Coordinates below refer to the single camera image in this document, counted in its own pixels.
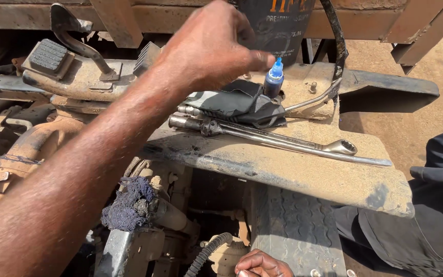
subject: blue bottle cap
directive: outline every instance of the blue bottle cap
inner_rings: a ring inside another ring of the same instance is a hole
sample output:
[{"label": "blue bottle cap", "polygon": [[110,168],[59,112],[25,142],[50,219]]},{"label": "blue bottle cap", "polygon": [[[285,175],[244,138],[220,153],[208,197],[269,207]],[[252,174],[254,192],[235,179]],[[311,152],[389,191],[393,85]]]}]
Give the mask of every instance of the blue bottle cap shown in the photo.
[{"label": "blue bottle cap", "polygon": [[281,58],[276,59],[275,64],[269,70],[269,75],[272,78],[280,78],[283,76],[283,63],[281,62]]}]

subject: person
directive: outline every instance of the person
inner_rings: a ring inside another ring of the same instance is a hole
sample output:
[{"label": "person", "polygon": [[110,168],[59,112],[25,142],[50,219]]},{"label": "person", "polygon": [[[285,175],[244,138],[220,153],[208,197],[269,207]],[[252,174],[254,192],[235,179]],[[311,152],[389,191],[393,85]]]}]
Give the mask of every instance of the person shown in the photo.
[{"label": "person", "polygon": [[424,167],[411,167],[415,217],[344,206],[335,210],[343,251],[399,276],[443,276],[443,134],[430,139]]},{"label": "person", "polygon": [[[59,276],[129,162],[178,104],[274,64],[273,55],[238,38],[255,34],[232,5],[216,0],[194,11],[120,99],[9,191],[0,201],[0,276]],[[261,251],[246,255],[237,272],[292,277]]]}]

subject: black bucket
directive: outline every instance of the black bucket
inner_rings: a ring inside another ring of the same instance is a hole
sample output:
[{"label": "black bucket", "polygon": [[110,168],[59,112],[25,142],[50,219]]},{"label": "black bucket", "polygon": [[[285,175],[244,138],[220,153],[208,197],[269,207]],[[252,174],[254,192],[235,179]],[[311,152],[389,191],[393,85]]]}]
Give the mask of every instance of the black bucket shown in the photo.
[{"label": "black bucket", "polygon": [[256,41],[245,45],[281,58],[284,66],[295,63],[316,0],[237,0],[237,8],[249,19]]}]

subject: blue bottle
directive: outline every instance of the blue bottle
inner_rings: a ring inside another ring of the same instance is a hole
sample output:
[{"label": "blue bottle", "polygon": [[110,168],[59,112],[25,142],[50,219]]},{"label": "blue bottle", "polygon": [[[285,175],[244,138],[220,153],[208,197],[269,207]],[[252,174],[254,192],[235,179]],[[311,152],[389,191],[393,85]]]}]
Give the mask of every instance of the blue bottle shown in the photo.
[{"label": "blue bottle", "polygon": [[283,63],[281,58],[276,59],[275,64],[266,74],[264,79],[263,94],[269,98],[277,97],[280,93],[281,85],[283,84]]}]

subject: hand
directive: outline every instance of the hand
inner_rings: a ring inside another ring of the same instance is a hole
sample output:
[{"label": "hand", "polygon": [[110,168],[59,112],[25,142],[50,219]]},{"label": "hand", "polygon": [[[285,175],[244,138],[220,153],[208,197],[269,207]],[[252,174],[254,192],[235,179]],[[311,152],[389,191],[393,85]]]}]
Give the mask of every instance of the hand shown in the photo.
[{"label": "hand", "polygon": [[235,266],[237,277],[293,277],[287,263],[277,260],[259,249],[254,249]]},{"label": "hand", "polygon": [[268,70],[273,55],[249,50],[237,42],[255,39],[247,17],[234,6],[215,0],[195,10],[172,36],[155,66],[190,92],[214,90],[249,71]]}]

